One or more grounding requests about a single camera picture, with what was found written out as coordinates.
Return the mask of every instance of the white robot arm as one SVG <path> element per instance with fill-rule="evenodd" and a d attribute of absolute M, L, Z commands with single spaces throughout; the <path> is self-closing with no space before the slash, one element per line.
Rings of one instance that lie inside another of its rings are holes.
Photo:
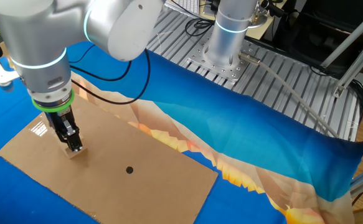
<path fill-rule="evenodd" d="M 60 140 L 81 150 L 66 47 L 89 40 L 118 60 L 132 60 L 148 44 L 164 1 L 0 0 L 0 32 L 17 73 L 4 73 L 0 64 L 0 86 L 20 77 Z"/>

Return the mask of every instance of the blue tablecloth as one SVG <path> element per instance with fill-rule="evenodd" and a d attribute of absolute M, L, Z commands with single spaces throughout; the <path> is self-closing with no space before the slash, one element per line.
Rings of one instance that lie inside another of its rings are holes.
<path fill-rule="evenodd" d="M 6 60 L 1 60 L 8 67 Z M 32 103 L 19 80 L 14 91 L 0 89 L 0 148 L 31 122 L 40 111 Z M 187 156 L 214 169 L 199 153 Z M 0 157 L 1 223 L 96 223 L 49 189 L 41 186 Z M 219 177 L 195 223 L 286 223 L 266 194 L 248 192 Z"/>

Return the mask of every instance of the white cable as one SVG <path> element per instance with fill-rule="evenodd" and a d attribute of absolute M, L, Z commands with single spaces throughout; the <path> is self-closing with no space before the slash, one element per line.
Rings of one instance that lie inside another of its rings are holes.
<path fill-rule="evenodd" d="M 339 135 L 299 96 L 297 92 L 295 92 L 292 87 L 290 87 L 277 73 L 275 73 L 272 69 L 270 69 L 263 62 L 258 63 L 261 67 L 265 68 L 268 73 L 272 74 L 274 78 L 282 83 L 291 93 L 295 96 L 299 102 L 335 137 L 340 138 Z"/>

